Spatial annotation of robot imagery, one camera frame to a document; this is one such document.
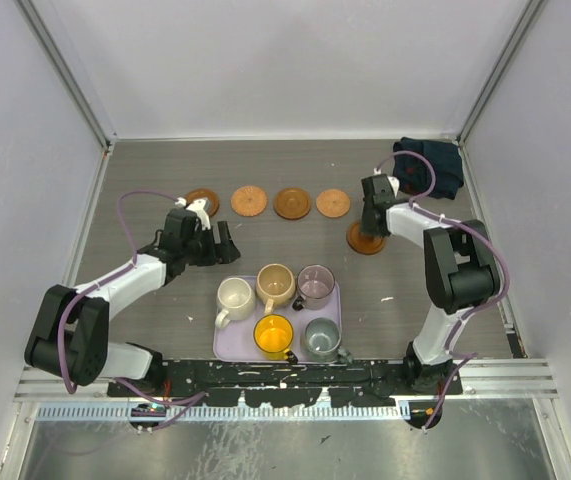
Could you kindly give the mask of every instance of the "white backdrop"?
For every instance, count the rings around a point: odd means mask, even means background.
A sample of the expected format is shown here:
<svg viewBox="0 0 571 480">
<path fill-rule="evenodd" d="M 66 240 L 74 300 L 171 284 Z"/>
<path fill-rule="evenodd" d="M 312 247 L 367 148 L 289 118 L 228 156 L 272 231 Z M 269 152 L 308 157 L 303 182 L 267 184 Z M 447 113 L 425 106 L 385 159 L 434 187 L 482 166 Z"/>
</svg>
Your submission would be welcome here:
<svg viewBox="0 0 571 480">
<path fill-rule="evenodd" d="M 460 131 L 526 0 L 34 3 L 121 138 L 394 138 Z"/>
<path fill-rule="evenodd" d="M 571 421 L 571 2 L 549 1 L 468 147 L 523 339 Z"/>
<path fill-rule="evenodd" d="M 27 338 L 63 279 L 100 159 L 14 2 L 0 0 L 0 461 Z"/>
</svg>

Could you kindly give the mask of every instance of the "gray wooden tabletop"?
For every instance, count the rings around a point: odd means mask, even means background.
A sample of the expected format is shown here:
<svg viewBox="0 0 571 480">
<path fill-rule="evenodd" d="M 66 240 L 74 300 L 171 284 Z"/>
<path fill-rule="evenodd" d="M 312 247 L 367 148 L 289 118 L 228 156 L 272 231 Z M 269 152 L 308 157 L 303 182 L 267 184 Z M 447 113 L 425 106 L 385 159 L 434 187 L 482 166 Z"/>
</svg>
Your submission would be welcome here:
<svg viewBox="0 0 571 480">
<path fill-rule="evenodd" d="M 360 358 L 401 358 L 430 305 L 423 252 L 403 238 L 391 237 L 381 253 L 363 256 L 345 240 L 347 227 L 361 213 L 360 179 L 389 155 L 391 145 L 376 140 L 119 142 L 107 168 L 77 283 L 118 267 L 130 256 L 115 212 L 121 193 L 145 188 L 185 195 L 207 187 L 221 200 L 213 221 L 228 221 L 242 258 L 231 265 L 188 267 L 172 283 L 121 312 L 110 324 L 111 340 L 146 345 L 166 357 L 213 358 L 215 295 L 223 278 L 256 274 L 268 263 L 283 263 L 294 272 L 320 263 L 334 272 L 341 286 L 345 346 Z M 231 195 L 243 185 L 267 192 L 270 204 L 261 215 L 245 218 L 232 210 Z M 314 205 L 301 220 L 283 220 L 271 200 L 290 186 L 306 189 L 313 201 L 328 188 L 342 189 L 350 195 L 352 208 L 342 218 L 329 219 Z M 139 245 L 150 243 L 171 202 L 151 196 L 125 202 L 135 240 Z M 471 218 L 466 189 L 455 201 L 426 199 L 420 204 L 452 218 Z M 497 308 L 473 317 L 457 350 L 482 357 L 511 356 Z"/>
</svg>

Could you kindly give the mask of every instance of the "purple tray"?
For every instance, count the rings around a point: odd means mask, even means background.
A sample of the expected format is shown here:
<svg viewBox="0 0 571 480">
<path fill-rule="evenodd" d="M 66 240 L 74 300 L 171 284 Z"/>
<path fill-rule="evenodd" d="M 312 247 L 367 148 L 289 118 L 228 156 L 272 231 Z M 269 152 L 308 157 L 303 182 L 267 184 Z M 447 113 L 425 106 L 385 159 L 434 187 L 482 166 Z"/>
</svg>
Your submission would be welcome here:
<svg viewBox="0 0 571 480">
<path fill-rule="evenodd" d="M 246 280 L 252 288 L 256 286 L 256 276 L 239 275 L 238 277 Z M 337 283 L 331 293 L 329 303 L 320 310 L 304 308 L 297 312 L 292 308 L 292 302 L 286 307 L 277 308 L 274 313 L 287 318 L 294 327 L 292 351 L 298 357 L 299 363 L 318 363 L 310 361 L 301 351 L 301 334 L 305 331 L 307 324 L 318 317 L 333 320 L 338 325 L 338 330 L 341 331 L 341 290 Z M 223 329 L 217 328 L 214 331 L 214 355 L 224 362 L 271 362 L 263 356 L 254 343 L 254 327 L 263 318 L 264 311 L 265 306 L 257 297 L 256 309 L 249 318 L 229 322 Z"/>
</svg>

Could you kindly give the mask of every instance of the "dark blue cloth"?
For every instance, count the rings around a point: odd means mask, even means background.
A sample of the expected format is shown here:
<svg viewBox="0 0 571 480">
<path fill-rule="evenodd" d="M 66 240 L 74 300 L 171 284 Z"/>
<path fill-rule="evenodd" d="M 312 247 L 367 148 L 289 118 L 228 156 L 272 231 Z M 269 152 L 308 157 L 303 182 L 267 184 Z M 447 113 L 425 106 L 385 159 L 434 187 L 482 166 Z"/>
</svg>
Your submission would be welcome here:
<svg viewBox="0 0 571 480">
<path fill-rule="evenodd" d="M 463 179 L 463 159 L 458 147 L 453 143 L 435 140 L 415 140 L 403 137 L 394 144 L 394 152 L 410 150 L 423 155 L 434 167 L 436 186 L 430 197 L 454 200 L 456 192 L 465 182 Z M 416 195 L 429 188 L 431 179 L 423 162 L 410 155 L 399 155 L 394 163 L 394 176 L 400 181 L 403 192 Z"/>
</svg>

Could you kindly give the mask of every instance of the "mug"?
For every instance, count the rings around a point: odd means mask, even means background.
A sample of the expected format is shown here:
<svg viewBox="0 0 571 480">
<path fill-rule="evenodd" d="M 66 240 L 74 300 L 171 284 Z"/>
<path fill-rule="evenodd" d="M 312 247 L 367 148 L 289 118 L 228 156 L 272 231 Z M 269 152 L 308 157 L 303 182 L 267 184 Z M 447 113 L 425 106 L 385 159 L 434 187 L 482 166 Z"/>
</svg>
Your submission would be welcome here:
<svg viewBox="0 0 571 480">
<path fill-rule="evenodd" d="M 256 308 L 256 296 L 252 287 L 242 278 L 226 278 L 218 286 L 216 304 L 216 328 L 225 328 L 231 320 L 245 320 Z"/>
<path fill-rule="evenodd" d="M 322 265 L 310 265 L 300 271 L 296 279 L 298 297 L 292 308 L 296 311 L 308 308 L 320 310 L 325 307 L 334 291 L 334 274 Z"/>
<path fill-rule="evenodd" d="M 298 358 L 290 348 L 293 340 L 294 327 L 281 315 L 267 315 L 254 327 L 254 342 L 269 360 L 298 363 Z"/>
<path fill-rule="evenodd" d="M 285 265 L 266 265 L 256 277 L 256 294 L 265 304 L 265 315 L 285 306 L 296 293 L 294 274 Z"/>
<path fill-rule="evenodd" d="M 338 325 L 329 318 L 315 318 L 301 335 L 301 348 L 314 362 L 330 363 L 339 360 L 350 364 L 354 357 L 341 346 L 341 332 Z"/>
</svg>

